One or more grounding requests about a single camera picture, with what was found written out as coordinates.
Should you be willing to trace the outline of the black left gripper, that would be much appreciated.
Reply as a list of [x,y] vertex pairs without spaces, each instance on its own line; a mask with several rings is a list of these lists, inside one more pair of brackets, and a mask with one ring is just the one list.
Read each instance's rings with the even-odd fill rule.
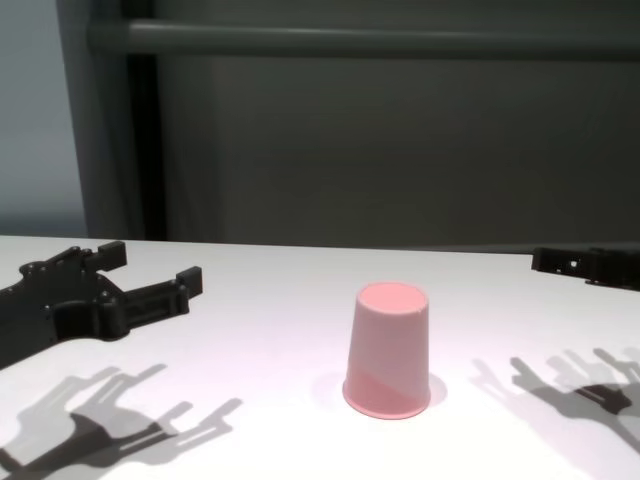
[[1,367],[74,339],[118,340],[137,329],[186,315],[203,292],[202,269],[122,292],[101,275],[126,265],[126,245],[66,249],[19,268],[22,279],[1,290]]

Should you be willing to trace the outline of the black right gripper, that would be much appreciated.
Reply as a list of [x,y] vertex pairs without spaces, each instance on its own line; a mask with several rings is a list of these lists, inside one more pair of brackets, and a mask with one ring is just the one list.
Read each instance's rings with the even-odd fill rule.
[[531,269],[564,276],[586,276],[590,285],[639,291],[639,251],[595,248],[586,251],[535,248]]

